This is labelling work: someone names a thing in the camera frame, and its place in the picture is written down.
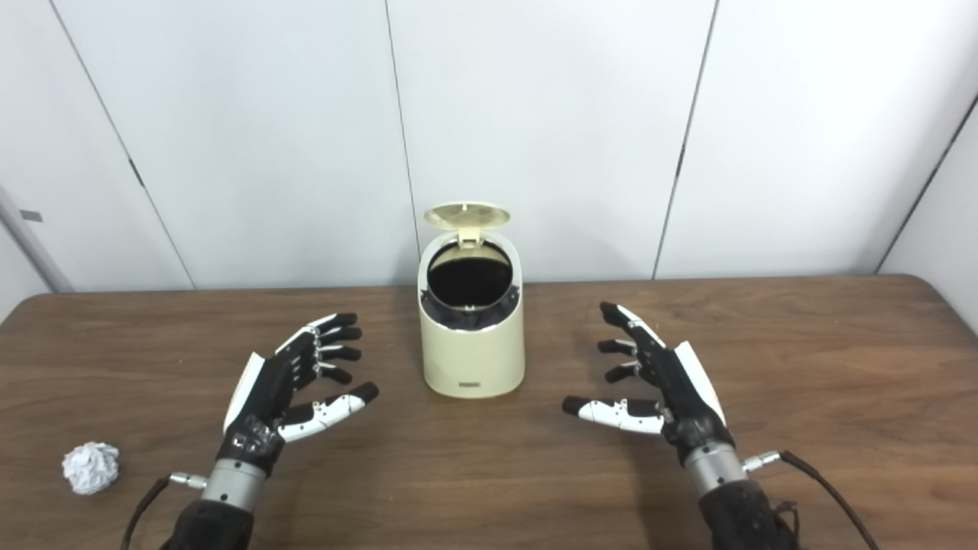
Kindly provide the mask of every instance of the black cable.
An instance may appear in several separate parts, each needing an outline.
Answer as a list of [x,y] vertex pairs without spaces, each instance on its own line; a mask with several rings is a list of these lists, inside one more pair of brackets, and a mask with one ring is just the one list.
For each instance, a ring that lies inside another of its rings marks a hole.
[[[793,522],[794,528],[789,527],[788,524],[784,521],[784,518],[781,517],[781,514],[784,514],[785,512],[789,512],[791,516],[794,518],[794,522]],[[801,545],[801,518],[798,517],[798,503],[793,500],[784,501],[776,506],[776,508],[774,509],[774,513],[775,513],[775,518],[778,518],[781,527],[791,532],[791,535],[794,537],[795,548],[800,546]]]
[[119,550],[129,550],[129,540],[132,538],[132,531],[136,530],[136,524],[139,523],[140,516],[146,509],[153,504],[153,501],[159,496],[160,493],[166,489],[166,485],[170,483],[170,476],[163,476],[162,478],[156,480],[156,483],[150,487],[150,492],[146,493],[143,500],[139,501],[136,505],[136,509],[132,513],[132,518],[129,518],[129,525],[125,528],[125,533],[122,535],[122,545],[119,546]]
[[866,542],[867,546],[871,550],[879,550],[879,546],[877,546],[876,541],[872,539],[872,535],[869,534],[869,530],[866,529],[865,525],[863,525],[863,520],[859,519],[859,516],[856,515],[856,511],[853,510],[852,506],[849,506],[849,503],[846,502],[846,499],[842,498],[842,495],[839,494],[839,491],[835,490],[835,487],[833,487],[832,484],[828,482],[828,480],[823,478],[822,474],[819,474],[818,470],[816,470],[811,464],[791,454],[789,451],[781,451],[780,455],[781,455],[781,460],[783,460],[787,464],[790,464],[791,466],[794,466],[798,470],[801,470],[805,474],[808,474],[810,478],[812,478],[815,481],[818,481],[822,487],[825,487],[825,490],[828,491],[828,494],[832,495],[832,498],[835,499],[835,502],[838,502],[839,506],[842,507],[842,510],[846,513],[846,516],[849,516],[849,519],[852,521],[853,525],[856,526],[856,529],[859,531],[859,534],[863,536],[863,540]]

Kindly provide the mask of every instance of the robotic hand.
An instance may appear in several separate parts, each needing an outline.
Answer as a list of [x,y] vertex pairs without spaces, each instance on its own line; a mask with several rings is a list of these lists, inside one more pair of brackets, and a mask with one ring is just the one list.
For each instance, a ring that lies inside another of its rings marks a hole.
[[247,548],[251,512],[286,443],[331,427],[378,396],[378,387],[367,382],[322,401],[291,404],[296,391],[317,379],[352,382],[349,373],[328,361],[360,358],[358,349],[337,344],[360,338],[356,322],[354,313],[330,315],[299,329],[271,358],[251,355],[224,418],[224,440],[210,478],[182,473],[169,478],[203,493],[180,514],[164,549]]
[[664,436],[676,447],[699,494],[699,509],[717,550],[796,550],[795,534],[771,509],[761,486],[747,476],[777,460],[778,454],[766,453],[741,464],[717,393],[692,346],[666,346],[645,321],[620,305],[602,302],[600,308],[606,323],[633,340],[598,343],[601,352],[633,359],[604,378],[614,384],[637,376],[659,388],[663,402],[568,396],[564,412],[620,430]]

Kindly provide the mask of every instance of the black fingertip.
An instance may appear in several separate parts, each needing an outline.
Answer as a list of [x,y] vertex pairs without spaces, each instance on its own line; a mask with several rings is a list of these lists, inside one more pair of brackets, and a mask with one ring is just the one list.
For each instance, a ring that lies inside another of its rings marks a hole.
[[319,360],[320,361],[332,361],[333,359],[346,359],[347,361],[359,361],[360,357],[363,356],[363,351],[355,347],[339,347],[337,349],[327,349],[326,351],[320,351]]
[[380,395],[380,388],[373,382],[366,382],[351,390],[350,395],[356,395],[363,399],[365,403],[369,403]]
[[326,369],[324,372],[326,372],[326,376],[331,380],[335,380],[344,386],[353,382],[353,375],[344,371],[343,369],[332,368]]
[[357,314],[356,313],[337,313],[336,317],[333,318],[332,324],[345,327],[347,325],[357,324]]
[[627,345],[622,345],[617,340],[602,340],[598,342],[598,351],[601,353],[626,353],[631,354],[631,349]]
[[604,373],[604,381],[609,384],[614,384],[616,382],[621,382],[634,374],[635,370],[631,367],[619,366]]
[[611,303],[610,301],[603,301],[601,303],[601,315],[604,317],[604,322],[619,329],[628,328],[628,317],[621,312],[617,303]]
[[568,395],[563,399],[563,404],[560,405],[560,408],[563,409],[563,412],[569,414],[570,416],[578,416],[581,409],[584,408],[584,405],[587,405],[590,402],[591,399]]
[[341,340],[360,340],[360,337],[364,335],[363,330],[359,327],[346,327],[339,333],[342,335],[340,336]]

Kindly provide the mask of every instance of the cream trash can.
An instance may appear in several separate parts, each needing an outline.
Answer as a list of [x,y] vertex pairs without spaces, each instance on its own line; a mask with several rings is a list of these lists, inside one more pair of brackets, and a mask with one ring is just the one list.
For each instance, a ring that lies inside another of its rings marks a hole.
[[436,206],[424,219],[449,231],[424,249],[418,270],[424,379],[465,399],[515,390],[526,370],[519,256],[486,231],[510,214],[465,202]]

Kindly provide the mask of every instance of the wooden table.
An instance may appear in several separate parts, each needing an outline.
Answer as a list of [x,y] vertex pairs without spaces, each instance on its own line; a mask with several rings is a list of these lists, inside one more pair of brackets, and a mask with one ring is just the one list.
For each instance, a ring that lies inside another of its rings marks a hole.
[[[741,455],[813,463],[882,548],[978,544],[978,340],[928,285],[882,276],[530,285],[526,380],[482,401],[425,386],[412,288],[33,298],[0,327],[0,548],[116,547],[154,479],[209,472],[248,354],[351,310],[364,358],[350,370],[380,397],[286,448],[252,548],[706,549],[672,447],[560,411],[569,393],[653,391],[603,382],[615,359],[595,342],[618,335],[602,299],[690,340]],[[122,474],[82,497],[60,463],[87,440],[118,446]],[[755,478],[800,502],[806,546],[865,547],[813,481],[784,465]],[[167,489],[133,548],[156,549],[195,497]]]

